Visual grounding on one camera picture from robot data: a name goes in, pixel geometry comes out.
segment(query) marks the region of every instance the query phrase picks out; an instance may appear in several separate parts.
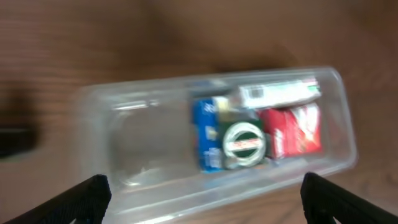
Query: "blue package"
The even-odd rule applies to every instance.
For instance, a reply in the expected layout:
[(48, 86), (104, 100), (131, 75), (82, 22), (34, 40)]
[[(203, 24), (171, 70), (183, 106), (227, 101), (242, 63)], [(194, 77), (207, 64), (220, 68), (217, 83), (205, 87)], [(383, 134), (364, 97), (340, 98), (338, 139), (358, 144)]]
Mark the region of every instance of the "blue package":
[(223, 170), (221, 141), (218, 138), (218, 110), (213, 98), (193, 102), (196, 148), (203, 172)]

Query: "brown tabletop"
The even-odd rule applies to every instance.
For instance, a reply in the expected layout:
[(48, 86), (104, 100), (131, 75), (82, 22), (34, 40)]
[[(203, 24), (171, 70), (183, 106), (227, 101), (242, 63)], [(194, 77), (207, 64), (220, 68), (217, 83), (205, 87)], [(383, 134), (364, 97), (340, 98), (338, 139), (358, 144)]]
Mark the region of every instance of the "brown tabletop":
[[(359, 162), (329, 177), (398, 214), (398, 2), (0, 1), (0, 121), (39, 125), (40, 144), (0, 162), (0, 222), (78, 179), (77, 90), (95, 83), (331, 65), (342, 75)], [(305, 223), (299, 186), (175, 220)]]

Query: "plastic container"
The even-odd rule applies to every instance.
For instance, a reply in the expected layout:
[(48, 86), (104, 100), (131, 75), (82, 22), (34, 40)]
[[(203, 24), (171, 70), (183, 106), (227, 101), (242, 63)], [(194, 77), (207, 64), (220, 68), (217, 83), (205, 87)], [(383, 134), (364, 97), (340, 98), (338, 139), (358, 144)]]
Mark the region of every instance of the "plastic container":
[[(315, 77), (322, 96), (323, 154), (265, 169), (203, 174), (192, 140), (191, 97), (238, 85)], [(354, 165), (353, 128), (341, 77), (332, 68), (271, 70), (112, 83), (84, 89), (78, 150), (84, 178), (106, 174), (112, 200), (104, 223), (158, 223), (244, 200)]]

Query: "wooden table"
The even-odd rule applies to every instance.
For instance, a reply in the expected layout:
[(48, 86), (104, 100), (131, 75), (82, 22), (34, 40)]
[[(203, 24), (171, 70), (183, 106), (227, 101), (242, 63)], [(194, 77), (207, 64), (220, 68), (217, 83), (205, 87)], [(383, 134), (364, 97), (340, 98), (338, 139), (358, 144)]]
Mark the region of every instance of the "wooden table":
[[(0, 1), (0, 121), (40, 144), (0, 162), (0, 222), (77, 184), (71, 110), (95, 83), (331, 65), (343, 76), (357, 166), (330, 180), (398, 214), (398, 7), (368, 1)], [(299, 187), (175, 220), (305, 223)]]

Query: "black object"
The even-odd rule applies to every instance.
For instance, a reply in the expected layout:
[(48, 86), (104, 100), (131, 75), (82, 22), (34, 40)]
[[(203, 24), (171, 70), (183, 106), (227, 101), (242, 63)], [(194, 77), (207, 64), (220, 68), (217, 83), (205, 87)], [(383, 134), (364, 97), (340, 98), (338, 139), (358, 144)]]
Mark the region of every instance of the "black object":
[(5, 224), (99, 224), (111, 196), (106, 176), (95, 175)]
[(307, 173), (301, 198), (308, 224), (390, 224), (398, 217), (314, 173)]
[(32, 150), (37, 142), (37, 132), (31, 127), (0, 128), (0, 159)]

